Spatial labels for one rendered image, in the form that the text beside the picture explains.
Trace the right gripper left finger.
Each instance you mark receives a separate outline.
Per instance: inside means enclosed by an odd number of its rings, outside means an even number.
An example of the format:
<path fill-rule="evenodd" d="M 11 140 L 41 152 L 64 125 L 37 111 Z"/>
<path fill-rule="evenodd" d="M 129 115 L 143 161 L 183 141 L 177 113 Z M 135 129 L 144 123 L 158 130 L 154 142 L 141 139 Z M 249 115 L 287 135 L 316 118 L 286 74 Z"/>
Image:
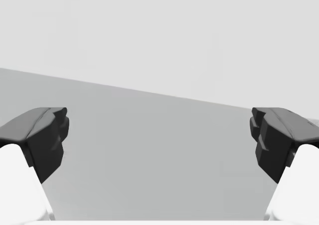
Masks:
<path fill-rule="evenodd" d="M 42 184 L 61 165 L 65 107 L 31 109 L 0 126 L 0 221 L 53 221 Z"/>

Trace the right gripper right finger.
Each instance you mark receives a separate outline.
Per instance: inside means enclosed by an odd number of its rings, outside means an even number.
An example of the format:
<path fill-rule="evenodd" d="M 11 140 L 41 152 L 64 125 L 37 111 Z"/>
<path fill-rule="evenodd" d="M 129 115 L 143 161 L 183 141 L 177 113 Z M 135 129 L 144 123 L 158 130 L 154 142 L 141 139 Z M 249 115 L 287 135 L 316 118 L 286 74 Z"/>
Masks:
<path fill-rule="evenodd" d="M 259 167 L 277 184 L 266 221 L 319 221 L 319 126 L 284 108 L 252 108 Z"/>

